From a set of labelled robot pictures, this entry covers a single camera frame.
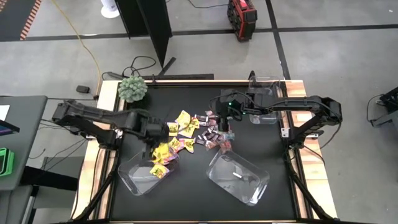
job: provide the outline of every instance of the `yellow cable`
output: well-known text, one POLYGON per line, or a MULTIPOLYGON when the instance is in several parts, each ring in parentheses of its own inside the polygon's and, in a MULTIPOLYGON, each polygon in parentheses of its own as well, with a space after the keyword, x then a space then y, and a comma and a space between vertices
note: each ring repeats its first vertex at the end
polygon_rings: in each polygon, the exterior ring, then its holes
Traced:
POLYGON ((60 6, 55 2, 55 0, 51 0, 55 7, 57 7, 57 9, 62 13, 62 15, 64 16, 64 18, 68 21, 70 27, 72 27, 72 29, 75 31, 75 34, 77 36, 77 38, 79 39, 81 45, 87 50, 87 52, 91 55, 91 58, 93 58, 94 62, 95 62, 95 66, 97 67, 97 71, 98 71, 98 84, 97 84, 97 90, 95 91, 96 95, 100 95, 100 83, 101 83, 101 70, 100 70, 100 66, 98 65, 97 60, 95 60, 95 57, 93 55, 93 53, 91 53, 90 50, 88 50, 88 48, 86 47, 86 45, 83 43, 83 41, 80 38, 79 33, 77 32, 77 30, 75 29, 75 27, 72 25, 72 23, 70 22, 68 16, 62 11, 62 9, 60 8, 60 6))

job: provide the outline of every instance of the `table frame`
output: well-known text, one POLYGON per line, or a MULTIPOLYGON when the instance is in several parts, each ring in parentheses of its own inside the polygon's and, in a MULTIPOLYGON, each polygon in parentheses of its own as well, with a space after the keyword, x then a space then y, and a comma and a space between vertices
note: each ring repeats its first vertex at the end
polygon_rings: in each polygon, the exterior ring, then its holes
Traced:
MULTIPOLYGON (((118 83, 120 81, 106 81, 103 83, 101 88, 101 94, 99 96, 98 108, 106 110, 122 110, 124 108, 124 101, 119 100, 117 96, 118 83)), ((187 85, 210 85, 210 84, 248 84, 248 80, 159 80, 156 83, 152 81, 146 81, 149 86, 154 85, 170 85, 179 84, 183 86, 187 85)), ((305 89, 303 81, 301 80, 289 80, 285 81, 284 90, 280 91, 280 96, 289 97, 301 97, 305 96, 305 89)), ((307 120, 309 120, 312 115, 310 112, 303 111, 293 111, 286 113, 283 121, 281 122, 281 127, 289 127, 292 125, 300 126, 307 120)), ((109 129, 107 124, 97 124, 102 128, 109 129)), ((314 151, 320 153, 319 144, 317 140, 306 140, 305 145, 312 148, 314 151)), ((307 185, 307 188, 312 193, 317 202, 323 207, 323 209, 331 216, 336 217, 335 207, 333 203, 333 198, 331 197, 331 192, 328 184, 328 179, 326 176, 326 170, 315 155, 308 151, 299 150, 290 152, 291 156, 296 153, 296 159, 292 160, 295 171, 299 174, 301 179, 307 185)), ((85 156, 85 161, 82 168, 82 175, 79 181, 79 199, 76 208, 76 214, 73 218, 79 216, 79 214, 86 207, 88 202, 90 202, 92 196, 98 190, 98 186, 103 183, 107 174, 111 170, 114 162, 115 152, 109 152, 98 148, 98 143, 96 141, 89 142, 87 147, 87 152, 85 156), (97 166, 94 167, 96 155, 98 153, 97 166), (94 181, 93 192, 91 193, 91 185, 94 181)), ((313 211, 311 211, 308 206, 308 202, 303 198, 301 191, 298 187, 292 183, 292 198, 294 204, 297 206, 295 214, 298 218, 312 218, 314 217, 313 211)), ((113 184, 111 184, 103 194, 101 203, 96 207, 94 212, 91 214, 91 218, 109 218, 109 212, 112 201, 113 184)))

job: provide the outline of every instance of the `concrete floor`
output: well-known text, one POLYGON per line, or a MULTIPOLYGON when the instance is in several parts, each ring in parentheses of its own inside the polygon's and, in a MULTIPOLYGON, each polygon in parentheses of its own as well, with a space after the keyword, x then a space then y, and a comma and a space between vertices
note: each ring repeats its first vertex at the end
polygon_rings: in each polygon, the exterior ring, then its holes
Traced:
MULTIPOLYGON (((192 0, 198 6, 223 4, 227 0, 192 0)), ((81 34, 124 32, 120 18, 104 19, 98 0, 58 0, 81 34)), ((263 0, 253 0, 259 10, 258 27, 271 26, 263 0)), ((273 0, 279 27, 356 26, 398 24, 398 2, 389 0, 273 0)), ((194 9, 186 0, 168 3, 173 30, 228 29, 225 9, 194 9)), ((51 5, 43 0, 29 36, 73 35, 51 5)), ((397 131, 389 124, 372 128, 366 121, 370 97, 398 85, 398 30, 347 30, 281 33, 292 79, 304 80, 308 95, 329 96, 341 102, 343 125, 336 138, 322 151, 338 216, 342 220, 396 223, 398 220, 397 131)), ((85 40, 101 71, 121 72, 138 55, 155 57, 149 38, 85 40)), ((90 98, 75 91, 77 85, 95 89, 96 69, 77 40, 0 42, 2 95, 47 95, 90 98)), ((258 75, 283 78, 274 36, 254 34, 240 44, 233 34, 175 36, 169 42, 168 60, 176 57, 167 74, 214 73, 216 79, 246 79, 258 75)), ((147 65, 140 60, 137 67, 147 65)), ((143 72, 157 74, 159 65, 143 72)), ((44 118, 49 119, 57 101, 49 101, 44 118)), ((383 114, 371 107, 373 118, 383 114)), ((324 143, 335 130, 325 128, 324 143)), ((42 129, 29 160, 40 167, 44 156, 79 140, 59 130, 42 129)), ((74 153, 83 156, 85 147, 74 153)), ((60 222, 68 209, 41 210, 35 223, 60 222)))

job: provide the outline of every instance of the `succulent plant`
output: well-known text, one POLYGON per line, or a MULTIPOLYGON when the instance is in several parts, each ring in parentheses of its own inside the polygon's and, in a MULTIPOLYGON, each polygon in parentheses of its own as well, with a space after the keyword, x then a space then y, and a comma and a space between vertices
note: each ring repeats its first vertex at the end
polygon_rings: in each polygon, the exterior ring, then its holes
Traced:
POLYGON ((143 78, 131 76, 122 80, 118 92, 120 99, 132 103, 143 99, 147 90, 148 86, 145 84, 143 78))

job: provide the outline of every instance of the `red power station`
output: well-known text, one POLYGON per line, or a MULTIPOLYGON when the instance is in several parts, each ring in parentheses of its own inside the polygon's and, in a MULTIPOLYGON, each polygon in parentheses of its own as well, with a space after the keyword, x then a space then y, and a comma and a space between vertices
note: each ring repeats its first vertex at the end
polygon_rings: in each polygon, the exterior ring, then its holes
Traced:
POLYGON ((251 0, 229 0, 227 15, 238 41, 250 40, 257 21, 257 10, 251 0))

